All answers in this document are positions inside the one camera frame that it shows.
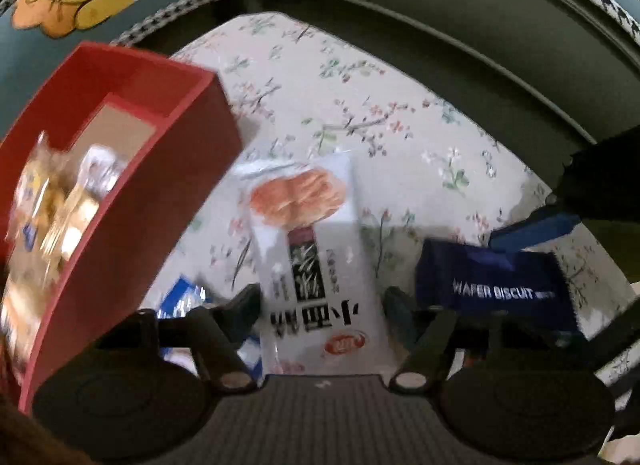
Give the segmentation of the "grey green sofa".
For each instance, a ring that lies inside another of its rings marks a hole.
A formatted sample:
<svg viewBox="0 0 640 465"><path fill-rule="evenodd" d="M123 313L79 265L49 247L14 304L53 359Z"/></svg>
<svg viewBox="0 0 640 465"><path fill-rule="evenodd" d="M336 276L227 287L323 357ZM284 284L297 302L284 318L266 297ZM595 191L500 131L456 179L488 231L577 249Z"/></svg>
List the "grey green sofa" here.
<svg viewBox="0 0 640 465"><path fill-rule="evenodd" d="M172 53L209 26L262 11L400 68L551 183L571 151L639 124L639 0L194 0L119 42Z"/></svg>

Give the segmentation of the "white rice cracker packet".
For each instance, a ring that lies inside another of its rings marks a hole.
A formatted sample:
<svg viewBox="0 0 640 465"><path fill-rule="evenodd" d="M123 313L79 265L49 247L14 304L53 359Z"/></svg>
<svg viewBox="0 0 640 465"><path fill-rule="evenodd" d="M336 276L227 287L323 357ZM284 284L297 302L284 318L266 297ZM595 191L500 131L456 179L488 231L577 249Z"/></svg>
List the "white rice cracker packet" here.
<svg viewBox="0 0 640 465"><path fill-rule="evenodd" d="M234 173L262 291L264 373L390 376L397 361L349 156L257 159Z"/></svg>

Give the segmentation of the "yellow cookie bag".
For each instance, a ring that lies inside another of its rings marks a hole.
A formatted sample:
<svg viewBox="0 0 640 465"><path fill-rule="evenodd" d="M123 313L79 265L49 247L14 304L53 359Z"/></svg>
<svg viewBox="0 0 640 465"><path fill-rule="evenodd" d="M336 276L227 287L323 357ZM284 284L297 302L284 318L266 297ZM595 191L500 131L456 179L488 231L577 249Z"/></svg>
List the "yellow cookie bag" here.
<svg viewBox="0 0 640 465"><path fill-rule="evenodd" d="M1 332L14 371L24 374L51 291L127 159L91 144L77 158L43 132L18 179L6 239L13 251L1 301Z"/></svg>

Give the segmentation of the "red cardboard box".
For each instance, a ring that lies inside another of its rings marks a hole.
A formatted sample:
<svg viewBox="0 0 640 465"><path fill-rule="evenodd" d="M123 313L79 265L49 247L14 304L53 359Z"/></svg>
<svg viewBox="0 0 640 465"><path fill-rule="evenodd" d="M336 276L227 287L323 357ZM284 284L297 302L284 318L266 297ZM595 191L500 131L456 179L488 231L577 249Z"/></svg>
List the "red cardboard box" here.
<svg viewBox="0 0 640 465"><path fill-rule="evenodd" d="M125 118L107 140L136 151L54 286L17 396L29 413L49 376L139 307L182 232L242 148L218 76L163 55L81 43L40 87L1 144L9 209L39 133L75 144L101 110Z"/></svg>

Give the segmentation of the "blue coconut snack packet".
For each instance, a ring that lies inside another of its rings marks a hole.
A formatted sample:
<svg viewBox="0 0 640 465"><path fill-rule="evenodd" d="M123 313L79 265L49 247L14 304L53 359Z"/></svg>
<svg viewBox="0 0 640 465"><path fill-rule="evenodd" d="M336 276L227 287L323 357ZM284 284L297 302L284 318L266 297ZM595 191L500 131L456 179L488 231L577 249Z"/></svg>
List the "blue coconut snack packet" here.
<svg viewBox="0 0 640 465"><path fill-rule="evenodd" d="M157 344L165 360L210 381L231 367L233 387L262 376L262 349L255 325L262 313L262 291L244 287L231 299L219 299L181 277L156 311Z"/></svg>

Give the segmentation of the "floral tablecloth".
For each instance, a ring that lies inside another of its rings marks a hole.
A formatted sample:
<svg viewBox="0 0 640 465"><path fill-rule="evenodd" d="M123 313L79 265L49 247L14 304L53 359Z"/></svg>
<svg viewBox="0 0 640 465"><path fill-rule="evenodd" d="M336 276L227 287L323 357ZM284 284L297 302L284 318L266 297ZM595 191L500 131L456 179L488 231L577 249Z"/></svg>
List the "floral tablecloth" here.
<svg viewBox="0 0 640 465"><path fill-rule="evenodd" d="M235 17L176 59L216 72L243 159L352 159L368 259L381 287L413 288L424 237L484 243L526 217L549 185L452 104L373 55L279 13ZM358 424L325 381L277 381L267 400L232 399L177 464L479 464L416 400L375 401Z"/></svg>

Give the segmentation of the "dark blue wafer biscuit packet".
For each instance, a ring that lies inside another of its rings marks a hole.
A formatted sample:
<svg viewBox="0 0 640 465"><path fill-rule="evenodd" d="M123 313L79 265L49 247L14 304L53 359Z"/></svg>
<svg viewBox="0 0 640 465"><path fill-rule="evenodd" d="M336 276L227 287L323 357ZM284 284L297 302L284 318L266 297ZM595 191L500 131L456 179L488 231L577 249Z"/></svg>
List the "dark blue wafer biscuit packet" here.
<svg viewBox="0 0 640 465"><path fill-rule="evenodd" d="M526 315L558 332L579 329L566 277L555 255L494 251L427 239L416 265L419 307L464 315L506 311Z"/></svg>

